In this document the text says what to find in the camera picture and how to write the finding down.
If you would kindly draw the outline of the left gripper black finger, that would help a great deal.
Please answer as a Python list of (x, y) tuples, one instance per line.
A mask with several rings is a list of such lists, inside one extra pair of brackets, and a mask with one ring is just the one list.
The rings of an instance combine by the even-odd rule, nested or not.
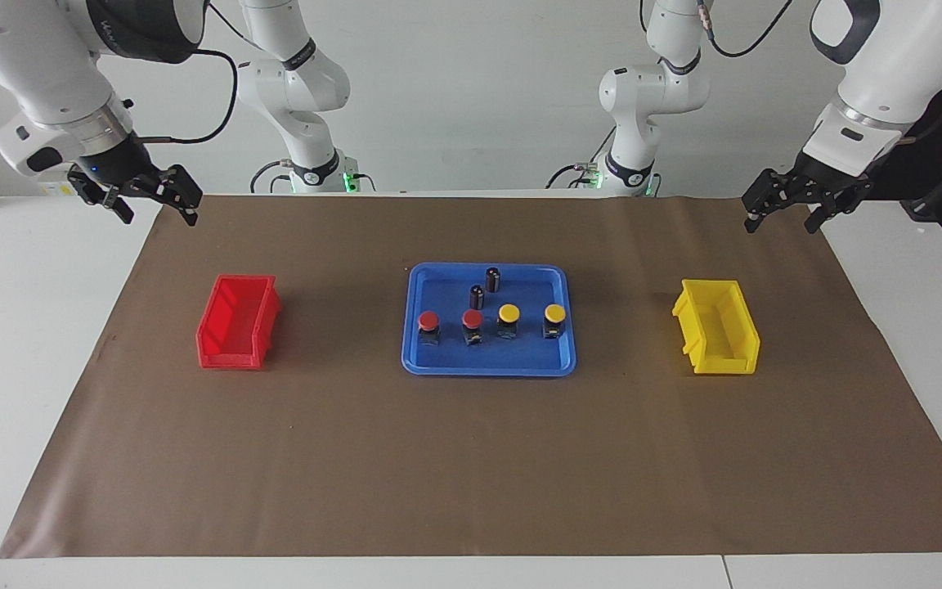
[(803, 222), (803, 227), (808, 234), (815, 234), (827, 220), (840, 214), (842, 201), (844, 198), (841, 195), (823, 195)]
[(774, 169), (764, 169), (742, 195), (745, 209), (744, 227), (747, 234), (755, 234), (767, 216), (795, 204), (788, 195), (790, 182), (795, 179), (792, 173), (778, 173)]

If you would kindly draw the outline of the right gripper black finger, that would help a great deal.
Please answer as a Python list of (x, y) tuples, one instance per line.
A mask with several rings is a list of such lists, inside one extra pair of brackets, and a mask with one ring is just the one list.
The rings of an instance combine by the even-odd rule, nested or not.
[(188, 227), (197, 224), (202, 197), (201, 187), (183, 165), (171, 165), (160, 173), (160, 204), (175, 209)]
[(119, 217), (121, 223), (132, 223), (133, 209), (123, 198), (117, 196), (117, 191), (106, 191), (100, 183), (94, 182), (83, 170), (70, 170), (69, 183), (84, 204), (101, 206)]

